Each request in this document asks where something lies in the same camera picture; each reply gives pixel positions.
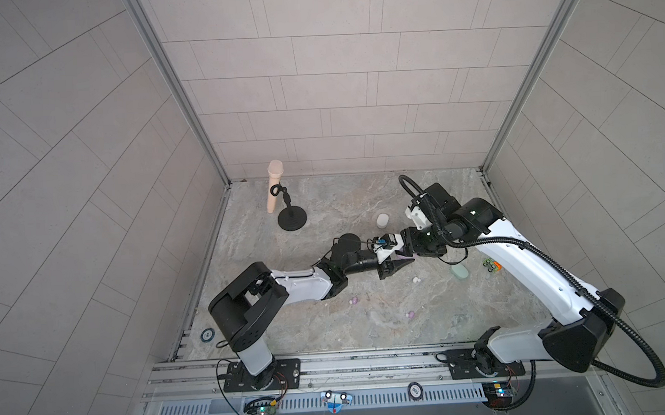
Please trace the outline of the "mint green earbud case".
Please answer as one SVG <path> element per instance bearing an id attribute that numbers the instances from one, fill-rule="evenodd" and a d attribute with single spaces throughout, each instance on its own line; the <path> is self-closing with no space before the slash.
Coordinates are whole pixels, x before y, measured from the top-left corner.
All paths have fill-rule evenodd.
<path id="1" fill-rule="evenodd" d="M 470 276 L 470 271 L 461 263 L 451 265 L 450 272 L 459 280 L 466 280 Z"/>

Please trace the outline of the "white earbud case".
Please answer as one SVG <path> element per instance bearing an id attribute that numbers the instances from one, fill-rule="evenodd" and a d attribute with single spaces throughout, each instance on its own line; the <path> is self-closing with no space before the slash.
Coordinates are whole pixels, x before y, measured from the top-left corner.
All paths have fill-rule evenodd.
<path id="1" fill-rule="evenodd" d="M 390 222 L 390 216 L 385 213 L 380 213 L 376 218 L 376 226 L 378 229 L 386 229 Z"/>

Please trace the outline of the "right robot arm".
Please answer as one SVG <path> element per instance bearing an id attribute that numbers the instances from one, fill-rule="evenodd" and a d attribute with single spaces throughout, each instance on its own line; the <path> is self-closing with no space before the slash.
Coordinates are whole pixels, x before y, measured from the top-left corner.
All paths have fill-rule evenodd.
<path id="1" fill-rule="evenodd" d="M 422 189 L 405 175 L 399 182 L 412 198 L 406 214 L 414 226 L 402 232 L 409 250 L 423 256 L 447 247 L 476 248 L 550 311 L 548 322 L 486 331 L 474 345 L 479 372 L 491 376 L 499 365 L 527 360 L 554 361 L 570 371 L 586 372 L 612 336 L 615 323 L 575 288 L 580 280 L 567 279 L 536 254 L 535 245 L 490 202 L 475 197 L 462 205 L 440 184 Z"/>

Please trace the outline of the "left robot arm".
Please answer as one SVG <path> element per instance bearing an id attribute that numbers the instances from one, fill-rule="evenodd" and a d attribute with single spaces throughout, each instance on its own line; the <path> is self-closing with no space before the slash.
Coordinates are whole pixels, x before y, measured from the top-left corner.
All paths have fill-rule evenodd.
<path id="1" fill-rule="evenodd" d="M 386 279 L 413 263 L 414 252 L 402 234 L 369 240 L 345 234 L 306 270 L 284 272 L 254 262 L 215 296 L 208 312 L 239 358 L 239 369 L 255 390 L 275 379 L 277 359 L 265 340 L 265 331 L 286 305 L 325 301 L 348 286 L 352 273 L 375 271 Z"/>

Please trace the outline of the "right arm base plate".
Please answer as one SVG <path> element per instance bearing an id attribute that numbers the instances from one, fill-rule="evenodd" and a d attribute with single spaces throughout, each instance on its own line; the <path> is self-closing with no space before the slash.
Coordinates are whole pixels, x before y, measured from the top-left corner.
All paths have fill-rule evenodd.
<path id="1" fill-rule="evenodd" d="M 501 363 L 489 350 L 446 350 L 437 356 L 437 360 L 448 367 L 453 379 L 519 377 L 526 374 L 522 362 Z"/>

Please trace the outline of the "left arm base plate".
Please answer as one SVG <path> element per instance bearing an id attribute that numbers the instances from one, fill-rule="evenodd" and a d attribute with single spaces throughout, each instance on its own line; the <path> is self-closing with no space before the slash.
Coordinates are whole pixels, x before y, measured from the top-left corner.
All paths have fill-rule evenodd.
<path id="1" fill-rule="evenodd" d="M 298 389 L 300 386 L 301 362 L 299 359 L 274 359 L 258 375 L 252 375 L 241 362 L 231 362 L 217 375 L 224 380 L 226 393 L 280 391 Z"/>

